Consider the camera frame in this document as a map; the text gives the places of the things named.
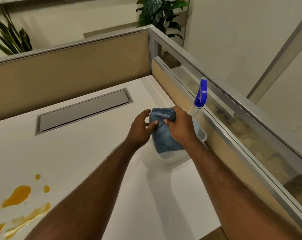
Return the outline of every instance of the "clear plastic tub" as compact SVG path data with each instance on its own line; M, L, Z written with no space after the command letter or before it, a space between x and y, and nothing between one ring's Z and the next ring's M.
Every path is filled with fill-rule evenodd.
M198 138L202 141L202 143L204 143L208 138L207 133L202 127L200 127L199 129ZM162 152L162 153L157 153L157 155L159 159L167 165L175 164L180 161L187 161L190 159L190 156L185 150L180 150L175 152Z

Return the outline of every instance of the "wall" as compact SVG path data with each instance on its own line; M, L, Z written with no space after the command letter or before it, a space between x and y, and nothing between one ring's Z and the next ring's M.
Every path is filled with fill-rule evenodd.
M302 0L191 0L184 48L247 96L302 19Z
M12 13L11 18L17 28L25 28L34 48L42 49L81 40L87 32L136 22L136 3L90 0Z
M302 50L257 105L302 139Z

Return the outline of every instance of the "person's right hand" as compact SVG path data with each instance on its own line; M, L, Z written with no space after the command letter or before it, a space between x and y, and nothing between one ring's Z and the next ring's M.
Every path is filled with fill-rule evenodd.
M175 123L171 120L163 121L169 126L170 133L174 140L185 146L186 143L198 140L192 122L191 115L187 114L180 107L173 107L177 114Z

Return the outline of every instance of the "glass panel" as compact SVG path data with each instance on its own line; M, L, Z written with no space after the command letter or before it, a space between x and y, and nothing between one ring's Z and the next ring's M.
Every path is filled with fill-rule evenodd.
M195 94L200 78L182 66L168 51L160 58ZM302 175L267 141L259 136L241 117L237 116L219 97L208 90L206 107L230 130L231 133L261 162L265 168L302 205Z

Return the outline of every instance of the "cubicle partition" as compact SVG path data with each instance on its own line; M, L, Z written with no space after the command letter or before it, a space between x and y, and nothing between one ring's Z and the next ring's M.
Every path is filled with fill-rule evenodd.
M207 145L302 232L302 142L152 25L0 60L0 120L149 74L186 111L207 79Z

